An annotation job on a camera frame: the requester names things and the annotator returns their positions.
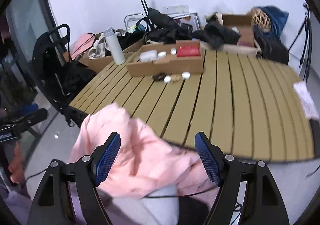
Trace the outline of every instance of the cardboard box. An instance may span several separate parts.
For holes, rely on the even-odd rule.
[[[94,41],[98,40],[100,35],[101,33],[96,34]],[[136,52],[140,47],[142,47],[142,45],[143,45],[143,41],[142,39],[140,39],[139,41],[135,42],[133,45],[124,49],[122,52],[124,54]],[[104,69],[109,63],[113,61],[113,57],[111,55],[101,57],[101,58],[94,58],[90,60],[88,57],[88,51],[89,49],[84,52],[84,55],[79,59],[79,62],[84,64],[85,66],[88,66],[91,70],[95,71],[96,73],[99,73],[102,69]],[[66,60],[66,62],[69,61],[68,52],[63,53],[63,57]]]
[[[200,49],[201,56],[189,56],[189,57],[177,57],[177,55],[171,55],[171,48],[179,49],[182,46],[197,46]],[[166,52],[164,58],[151,62],[135,62],[139,58],[141,52],[150,50],[157,50],[157,52]],[[156,75],[161,72],[167,74],[180,74],[183,72],[190,73],[202,73],[204,61],[204,50],[200,48],[199,40],[181,40],[176,44],[164,45],[154,44],[142,46],[130,59],[127,61],[127,69],[132,77],[136,76],[148,76]]]
[[[124,54],[136,52],[139,50],[139,48],[142,47],[142,45],[143,45],[143,40],[140,39],[139,41],[135,42],[133,45],[124,49],[122,52]],[[87,64],[91,70],[95,71],[96,73],[99,73],[102,69],[104,69],[112,61],[113,61],[113,57],[110,55],[110,56],[105,56],[105,57],[101,57],[101,58],[95,58],[92,60],[87,59]]]
[[[254,47],[253,18],[249,15],[222,14],[223,25],[237,27],[241,35],[239,42],[249,43]]]
[[[229,45],[223,44],[222,46],[217,49],[217,52],[223,51],[228,52],[231,54],[240,54],[240,55],[247,55],[250,57],[257,57],[257,54],[261,54],[261,48],[259,44],[254,41],[255,47],[245,47],[245,46],[238,46],[238,45]],[[200,46],[205,50],[212,50],[212,47],[204,41],[200,41]]]

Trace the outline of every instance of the wooden slatted table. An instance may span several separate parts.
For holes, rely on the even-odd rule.
[[[116,102],[174,144],[194,148],[195,134],[204,131],[226,154],[299,161],[314,158],[314,148],[293,90],[298,81],[279,63],[207,50],[203,74],[168,84],[132,78],[125,64],[112,62],[70,105],[94,114]]]

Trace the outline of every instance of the pink fabric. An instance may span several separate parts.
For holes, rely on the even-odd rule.
[[[99,186],[111,196],[143,197],[170,184],[177,185],[179,195],[185,195],[215,185],[208,179],[197,152],[172,147],[116,103],[83,121],[70,162],[91,154],[113,131],[120,134],[121,147],[107,179]],[[217,191],[197,198],[211,206]]]
[[[74,60],[79,54],[88,50],[92,47],[94,42],[94,34],[83,34],[81,35],[78,40],[74,43],[71,51],[70,56],[72,60]]]

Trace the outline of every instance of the white water bottle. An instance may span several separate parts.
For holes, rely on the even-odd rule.
[[[108,33],[105,33],[105,39],[109,46],[113,60],[115,61],[115,64],[123,64],[125,62],[125,58],[122,53],[122,49],[119,44],[117,35],[114,33],[113,30],[111,30]]]

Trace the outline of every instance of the white jar lid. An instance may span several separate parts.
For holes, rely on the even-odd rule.
[[[164,83],[169,83],[171,82],[171,76],[170,75],[167,75],[166,77],[164,77]]]
[[[189,72],[183,72],[182,73],[182,79],[189,79],[191,74]]]
[[[170,53],[171,53],[172,55],[175,55],[175,54],[177,53],[177,49],[171,48]]]
[[[163,58],[165,57],[167,54],[165,51],[158,53],[158,58]]]

